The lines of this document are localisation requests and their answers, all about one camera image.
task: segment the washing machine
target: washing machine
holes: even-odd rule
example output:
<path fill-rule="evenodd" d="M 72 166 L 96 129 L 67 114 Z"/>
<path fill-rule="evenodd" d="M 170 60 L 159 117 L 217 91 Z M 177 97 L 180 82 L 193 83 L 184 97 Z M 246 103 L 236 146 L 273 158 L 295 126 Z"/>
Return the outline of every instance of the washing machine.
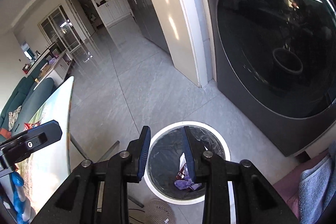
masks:
<path fill-rule="evenodd" d="M 285 155 L 336 120 L 331 0 L 208 0 L 218 89 Z"/>

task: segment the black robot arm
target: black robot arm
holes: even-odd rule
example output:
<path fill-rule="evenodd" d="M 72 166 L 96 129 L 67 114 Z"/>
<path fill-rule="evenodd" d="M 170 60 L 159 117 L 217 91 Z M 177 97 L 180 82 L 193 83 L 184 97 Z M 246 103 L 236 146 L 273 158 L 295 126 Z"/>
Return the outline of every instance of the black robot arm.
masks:
<path fill-rule="evenodd" d="M 60 139 L 57 122 L 27 131 L 1 147 L 12 162 L 27 158 L 34 147 L 43 148 Z M 184 153 L 189 175 L 195 183 L 206 183 L 203 224 L 229 224 L 230 199 L 228 181 L 232 181 L 237 224 L 298 223 L 297 218 L 265 177 L 248 160 L 239 164 L 225 161 L 204 145 L 184 127 Z M 110 160 L 93 163 L 84 160 L 33 219 L 32 224 L 129 224 L 127 183 L 139 183 L 144 175 L 151 132 L 144 126 L 138 140 L 131 141 L 127 150 Z M 2 165 L 0 175 L 14 170 Z M 101 212 L 97 211 L 100 183 L 104 181 Z"/>

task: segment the open door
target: open door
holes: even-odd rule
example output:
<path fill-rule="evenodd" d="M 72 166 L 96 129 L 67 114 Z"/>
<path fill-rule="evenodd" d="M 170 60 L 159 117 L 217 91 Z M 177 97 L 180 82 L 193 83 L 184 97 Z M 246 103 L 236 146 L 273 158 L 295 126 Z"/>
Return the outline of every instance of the open door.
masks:
<path fill-rule="evenodd" d="M 84 26 L 86 32 L 88 33 L 89 37 L 91 35 L 94 34 L 95 29 L 92 27 L 89 19 L 87 18 L 87 16 L 85 15 L 85 12 L 81 6 L 81 4 L 79 3 L 78 0 L 69 0 L 74 11 L 76 12 L 79 20 L 82 22 L 82 25 Z"/>

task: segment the metal screw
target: metal screw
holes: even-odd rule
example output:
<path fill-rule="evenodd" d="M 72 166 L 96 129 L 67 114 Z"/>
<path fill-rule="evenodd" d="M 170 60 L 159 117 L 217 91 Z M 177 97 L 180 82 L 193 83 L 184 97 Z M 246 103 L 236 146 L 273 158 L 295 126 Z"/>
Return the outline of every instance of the metal screw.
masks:
<path fill-rule="evenodd" d="M 91 164 L 91 160 L 83 160 L 81 163 L 83 167 L 89 167 L 90 164 Z"/>
<path fill-rule="evenodd" d="M 206 150 L 203 152 L 203 156 L 206 158 L 211 158 L 213 156 L 213 153 L 209 150 Z"/>
<path fill-rule="evenodd" d="M 127 158 L 129 156 L 129 152 L 128 151 L 121 151 L 119 156 L 122 157 L 122 158 Z"/>
<path fill-rule="evenodd" d="M 251 167 L 252 163 L 249 160 L 242 160 L 240 162 L 245 167 Z"/>

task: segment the green sofa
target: green sofa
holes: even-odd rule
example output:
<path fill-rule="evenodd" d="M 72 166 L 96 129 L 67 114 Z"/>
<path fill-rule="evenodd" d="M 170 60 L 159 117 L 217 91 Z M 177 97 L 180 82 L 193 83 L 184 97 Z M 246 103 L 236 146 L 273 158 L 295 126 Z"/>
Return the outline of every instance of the green sofa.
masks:
<path fill-rule="evenodd" d="M 44 79 L 36 87 L 37 83 L 35 82 L 35 78 L 39 74 L 39 70 L 41 69 L 40 67 L 41 66 L 35 68 L 30 75 L 23 77 L 20 80 L 2 109 L 0 115 L 0 127 L 8 130 L 8 113 L 15 111 L 22 105 L 18 118 L 11 130 L 12 136 L 24 130 L 25 123 L 30 121 L 43 103 L 56 90 L 54 80 L 52 78 Z M 0 135 L 0 143 L 4 140 L 5 138 Z"/>

